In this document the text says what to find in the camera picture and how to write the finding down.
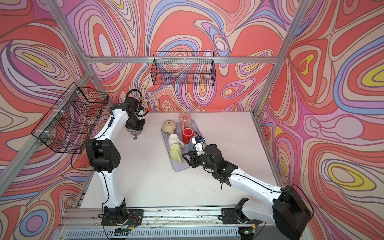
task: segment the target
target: green mug handle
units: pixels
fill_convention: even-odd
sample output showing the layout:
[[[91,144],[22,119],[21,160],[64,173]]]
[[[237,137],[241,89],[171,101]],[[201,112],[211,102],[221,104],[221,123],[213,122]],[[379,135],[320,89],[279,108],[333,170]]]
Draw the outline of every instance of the green mug handle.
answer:
[[[179,163],[181,163],[180,154],[177,152],[176,155],[177,155],[177,159],[179,160]]]

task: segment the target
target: purple tray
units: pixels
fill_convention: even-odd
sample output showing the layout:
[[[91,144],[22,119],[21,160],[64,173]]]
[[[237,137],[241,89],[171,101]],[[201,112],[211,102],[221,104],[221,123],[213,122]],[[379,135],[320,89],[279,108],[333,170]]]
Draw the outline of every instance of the purple tray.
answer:
[[[199,131],[199,129],[197,128],[197,126],[195,124],[195,121],[192,120],[192,124],[191,125],[192,125],[191,128],[195,132],[198,132],[201,135],[201,132]],[[168,155],[169,155],[169,149],[170,149],[170,146],[168,144],[169,134],[165,133],[163,130],[161,130],[161,133],[163,134],[164,142],[166,144],[167,152],[168,152]],[[179,139],[181,141],[183,141],[183,136],[181,134],[181,127],[180,127],[180,123],[179,122],[176,123],[176,132],[175,133],[179,136]],[[183,153],[187,153],[189,151],[188,144],[184,143],[184,145],[185,146],[182,147],[181,149],[183,150]],[[170,157],[169,157],[169,160],[170,160],[170,162],[172,164],[173,170],[175,170],[176,172],[180,172],[181,170],[184,170],[184,169],[187,169],[187,168],[191,167],[191,166],[188,165],[188,163],[184,160],[183,157],[181,158],[181,163],[172,161],[172,159]]]

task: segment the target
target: table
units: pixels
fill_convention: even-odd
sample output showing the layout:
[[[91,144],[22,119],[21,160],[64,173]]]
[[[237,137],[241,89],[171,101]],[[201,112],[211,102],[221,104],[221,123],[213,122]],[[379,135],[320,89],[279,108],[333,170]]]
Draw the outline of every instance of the table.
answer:
[[[220,183],[202,167],[176,172],[161,134],[164,121],[178,122],[180,113],[149,113],[143,132],[133,140],[125,127],[114,142],[121,155],[118,179],[127,207],[235,205],[248,193]],[[249,112],[191,113],[206,139],[225,160],[264,182],[276,185],[271,166]],[[98,208],[105,201],[100,178],[94,174],[81,208]]]

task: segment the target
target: light green mug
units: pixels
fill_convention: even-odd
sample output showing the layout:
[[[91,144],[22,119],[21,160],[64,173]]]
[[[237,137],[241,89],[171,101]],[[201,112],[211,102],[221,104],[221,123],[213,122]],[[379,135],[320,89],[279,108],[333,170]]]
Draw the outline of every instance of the light green mug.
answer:
[[[183,154],[183,150],[179,146],[179,144],[172,144],[169,150],[169,155],[172,161],[181,163],[181,155]]]

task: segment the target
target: wire basket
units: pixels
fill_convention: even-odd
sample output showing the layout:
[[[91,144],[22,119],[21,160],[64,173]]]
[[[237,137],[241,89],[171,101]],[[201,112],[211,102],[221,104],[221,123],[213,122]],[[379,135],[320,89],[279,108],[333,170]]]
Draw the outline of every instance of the wire basket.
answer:
[[[215,85],[212,51],[155,51],[153,58],[153,85]]]
[[[107,103],[106,93],[77,87],[41,134],[35,135],[36,126],[32,135],[54,152],[80,154],[84,149],[82,144],[90,137]]]

